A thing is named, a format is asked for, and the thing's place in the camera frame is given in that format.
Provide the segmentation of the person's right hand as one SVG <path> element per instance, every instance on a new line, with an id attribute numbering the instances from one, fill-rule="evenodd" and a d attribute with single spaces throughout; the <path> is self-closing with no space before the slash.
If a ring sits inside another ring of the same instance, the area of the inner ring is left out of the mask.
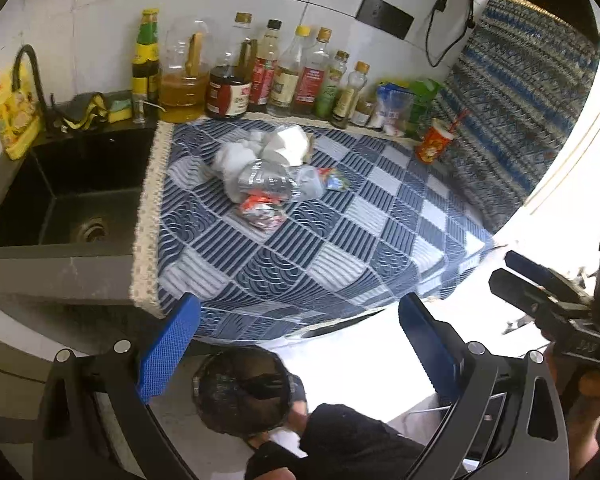
<path id="1" fill-rule="evenodd" d="M 588 370 L 577 382 L 577 399 L 568 410 L 566 427 L 569 448 L 569 478 L 575 479 L 597 455 L 600 445 L 600 370 Z"/>

